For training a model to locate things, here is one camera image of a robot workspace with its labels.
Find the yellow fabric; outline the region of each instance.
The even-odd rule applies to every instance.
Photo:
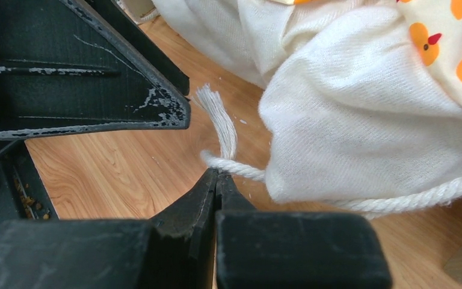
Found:
[[[317,0],[272,1],[294,5]],[[462,0],[396,1],[422,62],[462,106]]]

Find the white cloth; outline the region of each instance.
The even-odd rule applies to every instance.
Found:
[[[154,0],[225,69],[266,88],[276,202],[407,196],[462,176],[462,108],[393,0]]]

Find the red beak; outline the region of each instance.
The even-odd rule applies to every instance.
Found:
[[[430,37],[428,38],[428,43],[429,43],[430,45],[437,44],[437,42],[438,42],[438,40],[440,40],[440,37],[441,37],[441,36],[442,36],[441,33],[437,33],[437,34],[435,34],[435,35],[433,35],[433,36],[430,36]]]

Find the cloth bag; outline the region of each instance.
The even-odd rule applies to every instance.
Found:
[[[462,106],[428,73],[396,1],[153,1],[196,49],[265,89],[273,201],[462,186]]]

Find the wooden floor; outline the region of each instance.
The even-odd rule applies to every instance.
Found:
[[[270,134],[257,114],[262,91],[227,73],[195,51],[157,19],[143,30],[191,78],[191,91],[204,83],[218,90],[235,121],[239,161],[264,168]],[[45,186],[64,219],[148,218],[179,198],[206,167],[203,149],[218,152],[209,118],[192,103],[186,131],[119,131],[27,142]],[[321,210],[318,204],[279,206],[263,184],[235,179],[240,191],[262,210]],[[462,200],[447,208],[374,220],[395,288],[462,288],[443,272],[462,245]]]

